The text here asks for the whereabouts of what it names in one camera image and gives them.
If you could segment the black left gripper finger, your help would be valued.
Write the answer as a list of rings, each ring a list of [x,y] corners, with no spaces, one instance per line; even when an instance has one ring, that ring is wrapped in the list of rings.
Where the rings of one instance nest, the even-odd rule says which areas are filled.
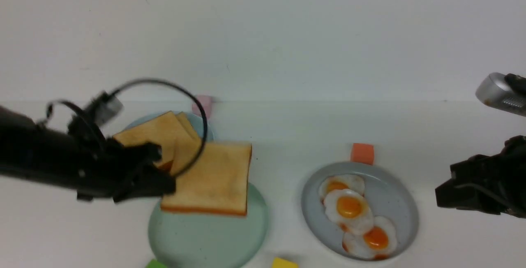
[[[175,179],[156,167],[137,168],[129,173],[113,193],[113,202],[121,203],[130,199],[162,197],[175,193]]]
[[[122,145],[120,149],[120,167],[155,167],[163,158],[162,147],[146,142],[139,145]]]

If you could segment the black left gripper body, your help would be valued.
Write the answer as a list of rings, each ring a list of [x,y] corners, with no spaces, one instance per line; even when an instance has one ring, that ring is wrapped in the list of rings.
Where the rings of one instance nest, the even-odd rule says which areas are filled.
[[[81,143],[80,186],[77,200],[130,199],[136,176],[136,148],[126,148],[113,138],[105,138],[90,114],[76,114],[68,124],[68,135]]]

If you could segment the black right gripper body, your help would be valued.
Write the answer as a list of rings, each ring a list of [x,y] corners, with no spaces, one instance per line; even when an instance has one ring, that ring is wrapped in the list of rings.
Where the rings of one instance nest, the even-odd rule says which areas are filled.
[[[526,217],[526,141],[515,136],[493,156],[450,165],[451,178],[435,189],[440,208]]]

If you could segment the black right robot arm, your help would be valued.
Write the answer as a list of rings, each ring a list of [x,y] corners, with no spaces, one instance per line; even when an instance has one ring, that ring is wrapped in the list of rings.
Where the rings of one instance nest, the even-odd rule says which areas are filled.
[[[450,165],[451,178],[435,189],[440,208],[526,217],[526,138],[505,141],[496,155]]]

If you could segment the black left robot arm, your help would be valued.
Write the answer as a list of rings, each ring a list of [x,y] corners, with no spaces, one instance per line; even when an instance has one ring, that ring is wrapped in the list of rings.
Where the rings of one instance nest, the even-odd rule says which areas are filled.
[[[120,203],[176,191],[173,177],[154,165],[161,156],[159,145],[86,140],[46,129],[5,107],[0,120],[2,176],[75,190],[85,202]]]

